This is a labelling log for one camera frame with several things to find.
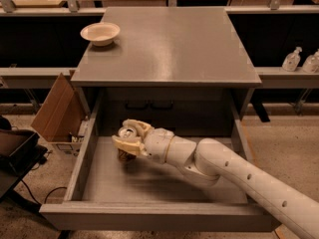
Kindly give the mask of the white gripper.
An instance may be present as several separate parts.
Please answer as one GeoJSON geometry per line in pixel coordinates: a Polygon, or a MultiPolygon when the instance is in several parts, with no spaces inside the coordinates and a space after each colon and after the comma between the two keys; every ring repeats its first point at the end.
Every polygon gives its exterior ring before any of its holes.
{"type": "Polygon", "coordinates": [[[148,159],[159,164],[165,163],[169,143],[174,137],[172,131],[164,128],[153,129],[149,123],[136,119],[126,119],[123,126],[133,128],[137,136],[113,135],[112,141],[117,149],[135,156],[146,155],[148,159]]]}

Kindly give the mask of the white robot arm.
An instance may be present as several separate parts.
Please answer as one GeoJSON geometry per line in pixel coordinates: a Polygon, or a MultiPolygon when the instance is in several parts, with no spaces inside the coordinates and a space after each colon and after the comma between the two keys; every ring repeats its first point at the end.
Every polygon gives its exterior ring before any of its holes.
{"type": "Polygon", "coordinates": [[[112,141],[124,153],[171,165],[198,183],[213,185],[224,177],[301,239],[319,239],[318,202],[246,161],[216,139],[195,142],[170,130],[127,119],[112,141]]]}

